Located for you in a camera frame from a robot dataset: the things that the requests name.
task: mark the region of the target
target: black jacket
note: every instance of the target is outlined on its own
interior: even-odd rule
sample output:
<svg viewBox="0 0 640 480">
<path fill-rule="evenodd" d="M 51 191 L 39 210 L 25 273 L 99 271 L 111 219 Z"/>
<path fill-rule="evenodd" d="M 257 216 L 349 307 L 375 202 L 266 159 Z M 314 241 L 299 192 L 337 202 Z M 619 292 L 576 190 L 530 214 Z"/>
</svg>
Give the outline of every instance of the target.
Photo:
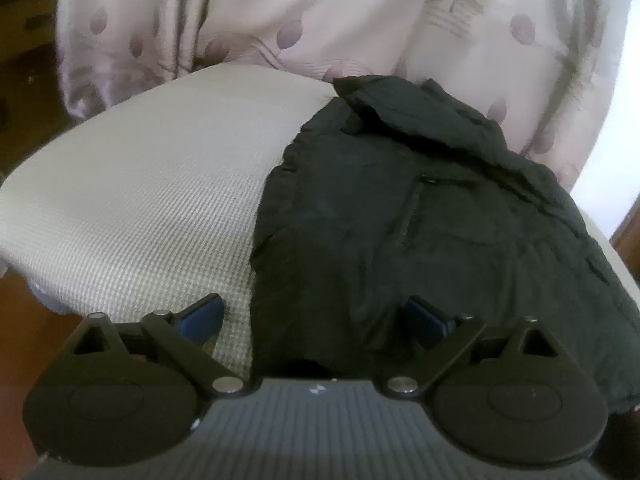
<svg viewBox="0 0 640 480">
<path fill-rule="evenodd" d="M 434 82 L 335 89 L 258 209 L 254 373 L 392 372 L 412 356 L 398 307 L 415 294 L 491 324 L 536 316 L 612 409 L 638 404 L 638 308 L 551 170 Z"/>
</svg>

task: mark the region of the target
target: metal screw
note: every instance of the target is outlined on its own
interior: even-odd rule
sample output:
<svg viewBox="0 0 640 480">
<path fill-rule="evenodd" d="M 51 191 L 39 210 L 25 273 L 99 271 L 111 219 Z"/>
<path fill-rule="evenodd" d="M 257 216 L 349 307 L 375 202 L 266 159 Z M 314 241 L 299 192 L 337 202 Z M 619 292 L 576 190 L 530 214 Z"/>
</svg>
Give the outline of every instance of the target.
<svg viewBox="0 0 640 480">
<path fill-rule="evenodd" d="M 244 388 L 244 383 L 237 377 L 218 377 L 212 386 L 220 394 L 236 394 Z"/>
<path fill-rule="evenodd" d="M 418 383 L 411 377 L 393 377 L 386 386 L 397 394 L 410 394 L 418 389 Z"/>
</svg>

